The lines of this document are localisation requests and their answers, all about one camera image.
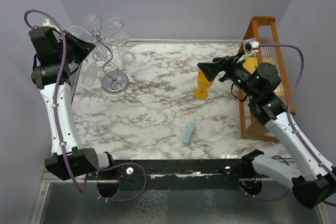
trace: wooden frame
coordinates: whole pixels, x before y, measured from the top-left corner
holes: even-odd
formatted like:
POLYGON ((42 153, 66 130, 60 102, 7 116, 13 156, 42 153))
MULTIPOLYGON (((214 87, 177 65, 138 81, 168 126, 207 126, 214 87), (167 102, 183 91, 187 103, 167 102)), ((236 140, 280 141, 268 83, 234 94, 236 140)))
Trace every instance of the wooden frame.
MULTIPOLYGON (((272 42, 279 43, 279 37, 277 33, 276 20, 274 17, 266 17, 266 16, 255 16, 251 19, 251 22, 246 30, 244 39, 256 38, 257 41, 260 41, 259 36, 259 27, 262 26, 270 26, 272 42)), ((243 49, 243 44, 240 46, 239 51, 241 52, 243 49)), ((290 89, 288 84, 288 79, 286 75, 285 65, 282 58, 281 48, 275 47, 275 52, 277 55, 277 65, 278 71, 281 76, 281 81, 283 84, 283 88, 285 91, 286 100, 284 101, 286 104, 289 103, 290 99, 290 89)), ((257 62, 258 65, 263 62, 263 55, 261 50, 257 53, 257 62)), ((244 93, 241 89, 238 90, 239 99, 243 99, 244 93)), ((244 139, 252 139, 252 140, 262 140, 268 142, 278 142, 279 140, 275 136, 264 135, 268 130, 265 126, 261 125, 261 123, 250 113, 251 124, 246 127, 245 123, 245 111, 244 111, 244 103, 239 102, 239 112, 240 112, 240 130, 241 137, 244 139)), ((290 112, 292 115, 295 115, 294 106, 291 107, 290 112)))

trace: black cable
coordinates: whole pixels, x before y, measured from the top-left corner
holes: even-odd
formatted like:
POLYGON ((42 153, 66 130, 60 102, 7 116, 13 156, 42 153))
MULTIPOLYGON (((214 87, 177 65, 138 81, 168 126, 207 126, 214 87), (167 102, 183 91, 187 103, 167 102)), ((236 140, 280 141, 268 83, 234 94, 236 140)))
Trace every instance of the black cable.
POLYGON ((331 203, 331 202, 328 202, 328 201, 325 201, 325 200, 323 200, 322 202, 329 205, 329 206, 336 207, 335 203, 331 203))
POLYGON ((245 102, 245 101, 246 101, 246 98, 247 98, 247 95, 246 95, 243 99, 239 99, 238 97, 236 97, 236 96, 232 93, 233 85, 234 85, 234 83, 232 83, 232 85, 231 85, 231 94, 232 94, 235 98, 237 98, 237 99, 239 100, 239 102, 245 102))
POLYGON ((74 73, 77 72, 77 70, 79 69, 79 66, 80 66, 80 65, 78 65, 73 71, 71 71, 70 76, 72 76, 74 73))

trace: yellow cup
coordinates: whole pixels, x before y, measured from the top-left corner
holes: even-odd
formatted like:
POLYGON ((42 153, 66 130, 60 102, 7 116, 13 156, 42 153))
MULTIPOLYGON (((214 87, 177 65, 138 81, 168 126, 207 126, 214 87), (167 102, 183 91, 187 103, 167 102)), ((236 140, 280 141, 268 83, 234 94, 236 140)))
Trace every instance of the yellow cup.
POLYGON ((203 72, 199 71, 197 75, 197 85, 199 88, 195 90, 195 97, 200 100, 205 100, 209 95, 207 89, 209 89, 212 84, 214 84, 214 81, 209 82, 203 72))

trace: table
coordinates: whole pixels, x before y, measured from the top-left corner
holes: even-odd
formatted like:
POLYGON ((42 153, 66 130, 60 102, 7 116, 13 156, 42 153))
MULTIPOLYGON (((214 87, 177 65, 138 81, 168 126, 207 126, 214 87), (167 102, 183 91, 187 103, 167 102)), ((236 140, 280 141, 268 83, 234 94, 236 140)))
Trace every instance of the table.
MULTIPOLYGON (((131 44, 138 69, 128 75, 128 89, 117 95, 103 91, 101 68, 94 87, 84 88, 80 80, 89 66, 84 63, 72 103, 82 142, 115 159, 240 158, 255 149, 289 157, 279 143, 240 138, 238 101, 230 93, 230 81, 215 80, 205 101, 194 97, 197 63, 235 55, 239 46, 131 44), (185 146, 182 139, 190 122, 196 127, 191 144, 185 146)), ((114 56, 113 62, 121 66, 114 56)))

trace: white marble surface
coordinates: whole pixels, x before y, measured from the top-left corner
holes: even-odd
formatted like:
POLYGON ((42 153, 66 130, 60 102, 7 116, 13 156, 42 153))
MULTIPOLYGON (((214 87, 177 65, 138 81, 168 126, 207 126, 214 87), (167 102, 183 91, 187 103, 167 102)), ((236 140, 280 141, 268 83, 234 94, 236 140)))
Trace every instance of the white marble surface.
MULTIPOLYGON (((254 149, 289 157, 279 143, 240 138, 238 101, 230 94, 230 81, 215 81, 205 101, 194 97, 197 63, 234 55, 238 47, 131 45, 138 70, 129 75, 127 91, 118 95, 103 91, 101 68, 94 87, 85 89, 81 78, 88 64, 84 63, 72 104, 81 140, 116 159, 240 158, 254 149), (182 139, 190 122, 196 127, 191 144, 185 146, 182 139)), ((117 53, 114 62, 120 65, 117 53)))

